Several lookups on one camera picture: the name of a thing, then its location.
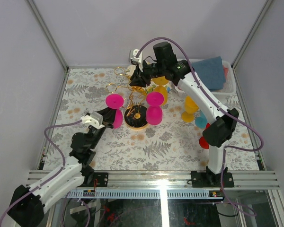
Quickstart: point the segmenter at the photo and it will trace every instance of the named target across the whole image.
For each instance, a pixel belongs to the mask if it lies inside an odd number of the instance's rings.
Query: glass panel
[[[204,204],[196,199],[84,199],[91,215],[89,227],[276,227],[266,191],[228,191],[232,201],[252,208],[256,217],[239,213],[229,204]],[[60,227],[62,207],[65,227],[85,227],[88,213],[77,200],[61,199],[52,220],[39,227]]]

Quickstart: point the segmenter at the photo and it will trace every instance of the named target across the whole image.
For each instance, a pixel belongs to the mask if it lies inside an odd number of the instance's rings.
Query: white wall
[[[130,49],[158,36],[191,58],[232,62],[265,1],[35,0],[69,65],[128,64]]]
[[[0,216],[35,167],[62,79],[25,1],[0,0]]]
[[[275,1],[237,68],[251,119],[265,139],[264,160],[284,195],[284,0]]]

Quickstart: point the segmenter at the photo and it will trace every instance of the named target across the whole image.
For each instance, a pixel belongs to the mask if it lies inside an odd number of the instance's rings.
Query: red wire
[[[98,184],[98,179],[95,179],[94,180],[94,191],[95,191],[95,195],[96,195],[96,186]]]

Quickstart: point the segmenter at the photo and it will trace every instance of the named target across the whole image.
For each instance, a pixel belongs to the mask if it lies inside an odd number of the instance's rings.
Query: round base
[[[195,119],[195,115],[193,113],[188,113],[185,111],[181,114],[181,119],[184,122],[190,123]]]
[[[202,117],[197,117],[195,119],[195,125],[198,126],[200,129],[205,129],[207,124],[207,120]]]
[[[124,113],[125,123],[131,129],[144,129],[148,123],[146,121],[147,108],[143,105],[134,105],[132,109],[127,109]]]

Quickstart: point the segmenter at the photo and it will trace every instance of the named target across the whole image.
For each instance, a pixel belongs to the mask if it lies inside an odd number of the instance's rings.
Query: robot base
[[[205,173],[191,171],[191,181],[193,188],[208,188],[208,187],[221,187],[220,183],[221,173],[214,174],[206,167]],[[232,174],[227,172],[227,168],[223,171],[223,186],[224,188],[233,188],[234,182]]]

